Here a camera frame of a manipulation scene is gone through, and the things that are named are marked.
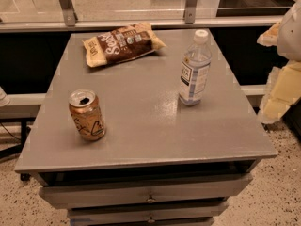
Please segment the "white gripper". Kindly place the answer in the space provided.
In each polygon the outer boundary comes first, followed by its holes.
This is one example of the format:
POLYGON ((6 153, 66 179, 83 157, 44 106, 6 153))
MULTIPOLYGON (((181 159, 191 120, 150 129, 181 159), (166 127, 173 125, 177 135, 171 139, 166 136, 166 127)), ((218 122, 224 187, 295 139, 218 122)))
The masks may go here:
POLYGON ((290 60, 283 68, 274 67, 269 73, 261 99, 258 120, 272 124, 301 99, 301 62, 297 62, 301 61, 301 1, 289 9, 281 23, 260 34, 257 43, 277 46, 278 54, 290 60))

